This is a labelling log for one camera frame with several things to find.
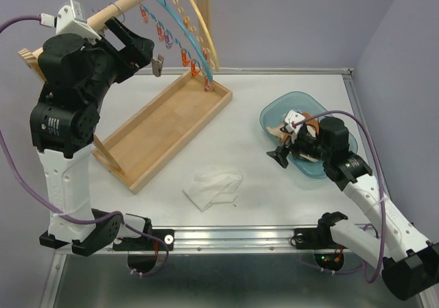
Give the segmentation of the wooden clamp hanger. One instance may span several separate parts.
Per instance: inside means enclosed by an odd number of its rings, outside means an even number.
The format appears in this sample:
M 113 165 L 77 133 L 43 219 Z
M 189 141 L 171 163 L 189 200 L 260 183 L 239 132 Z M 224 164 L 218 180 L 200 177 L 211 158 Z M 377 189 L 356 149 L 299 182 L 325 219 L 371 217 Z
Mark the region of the wooden clamp hanger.
M 123 17 L 121 22 L 124 23 L 126 21 L 125 12 L 119 7 L 119 5 L 116 2 L 112 2 L 111 5 L 115 6 L 118 11 L 120 12 L 120 15 Z M 162 25 L 158 23 L 157 18 L 142 4 L 139 4 L 139 9 L 141 12 L 141 16 L 144 23 L 149 23 L 152 20 L 156 22 L 158 25 L 158 28 L 161 29 Z M 162 76 L 162 70 L 163 70 L 163 63 L 164 63 L 164 57 L 162 55 L 157 55 L 157 57 L 151 56 L 151 62 L 152 65 L 152 74 L 156 77 Z

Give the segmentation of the brown underwear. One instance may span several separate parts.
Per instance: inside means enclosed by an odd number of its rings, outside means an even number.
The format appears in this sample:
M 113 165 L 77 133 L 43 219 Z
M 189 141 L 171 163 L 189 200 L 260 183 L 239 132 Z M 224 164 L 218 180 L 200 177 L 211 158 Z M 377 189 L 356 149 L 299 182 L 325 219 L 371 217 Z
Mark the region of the brown underwear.
M 292 133 L 298 134 L 298 130 L 293 129 L 292 124 L 297 121 L 301 121 L 310 118 L 311 115 L 306 112 L 296 112 L 295 110 L 289 111 L 284 120 L 283 125 L 280 127 L 280 131 L 283 133 L 281 142 L 285 143 Z M 316 138 L 319 133 L 318 119 L 311 119 L 303 124 L 307 129 L 307 135 Z

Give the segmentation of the yellow plastic clip hanger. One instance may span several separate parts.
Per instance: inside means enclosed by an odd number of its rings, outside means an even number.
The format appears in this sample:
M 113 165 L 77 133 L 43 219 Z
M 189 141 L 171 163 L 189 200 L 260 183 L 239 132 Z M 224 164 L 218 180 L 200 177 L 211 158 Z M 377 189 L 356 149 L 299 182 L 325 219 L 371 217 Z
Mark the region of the yellow plastic clip hanger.
M 209 31 L 210 25 L 210 3 L 209 0 L 188 0 L 197 21 L 191 21 L 189 14 L 185 11 L 179 0 L 172 0 L 178 13 L 182 18 L 184 27 L 191 33 L 198 42 L 203 56 L 211 69 L 220 70 L 219 60 L 215 45 Z

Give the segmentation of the beige underwear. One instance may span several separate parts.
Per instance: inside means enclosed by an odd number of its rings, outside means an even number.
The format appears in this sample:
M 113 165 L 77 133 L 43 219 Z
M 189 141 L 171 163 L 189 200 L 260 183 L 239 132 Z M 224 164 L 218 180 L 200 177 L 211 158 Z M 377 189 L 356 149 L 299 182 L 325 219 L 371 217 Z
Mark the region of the beige underwear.
M 306 127 L 307 127 L 307 136 L 308 137 L 312 137 L 312 138 L 316 138 L 318 133 L 319 133 L 319 123 L 317 119 L 313 119 L 310 120 L 308 122 L 305 123 Z M 283 124 L 279 124 L 276 127 L 269 127 L 267 126 L 266 129 L 268 130 L 268 132 L 272 135 L 274 135 L 281 143 L 283 143 L 283 136 L 284 133 L 281 131 L 281 127 L 283 126 Z M 299 157 L 301 159 L 304 159 L 306 161 L 310 161 L 312 163 L 316 163 L 318 160 L 316 158 L 311 157 L 309 154 L 306 153 L 300 153 Z

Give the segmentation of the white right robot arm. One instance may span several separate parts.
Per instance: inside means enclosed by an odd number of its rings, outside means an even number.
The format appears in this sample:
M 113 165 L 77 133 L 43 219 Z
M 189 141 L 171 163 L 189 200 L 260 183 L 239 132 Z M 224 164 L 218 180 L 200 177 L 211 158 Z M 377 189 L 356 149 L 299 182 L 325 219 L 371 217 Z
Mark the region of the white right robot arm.
M 281 144 L 267 155 L 282 168 L 288 157 L 322 161 L 327 178 L 354 202 L 376 230 L 371 235 L 339 212 L 324 213 L 313 228 L 295 228 L 292 246 L 299 250 L 347 248 L 375 267 L 387 289 L 408 300 L 438 284 L 438 244 L 400 212 L 385 194 L 380 176 L 349 145 L 344 122 L 319 114 L 305 118 L 290 111 L 275 129 Z

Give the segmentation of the white underwear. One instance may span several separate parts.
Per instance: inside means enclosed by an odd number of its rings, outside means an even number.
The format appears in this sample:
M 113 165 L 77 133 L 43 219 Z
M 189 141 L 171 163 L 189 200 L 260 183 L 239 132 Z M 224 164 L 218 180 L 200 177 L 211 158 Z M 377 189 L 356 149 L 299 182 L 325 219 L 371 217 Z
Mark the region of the white underwear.
M 192 174 L 182 192 L 203 213 L 213 205 L 232 204 L 243 179 L 234 167 L 211 165 Z

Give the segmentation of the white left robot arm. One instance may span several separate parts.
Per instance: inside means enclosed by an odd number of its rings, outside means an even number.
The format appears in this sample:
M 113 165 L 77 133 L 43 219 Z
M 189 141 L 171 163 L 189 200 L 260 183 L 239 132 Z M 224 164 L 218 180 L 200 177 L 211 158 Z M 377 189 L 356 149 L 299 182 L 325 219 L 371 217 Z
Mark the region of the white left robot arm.
M 38 66 L 45 83 L 29 120 L 51 205 L 49 227 L 40 243 L 55 249 L 71 245 L 83 257 L 110 244 L 123 221 L 120 212 L 91 206 L 88 160 L 102 102 L 113 84 L 151 63 L 154 50 L 152 40 L 114 17 L 106 27 L 123 43 L 122 49 L 104 37 L 91 43 L 74 33 L 44 43 Z

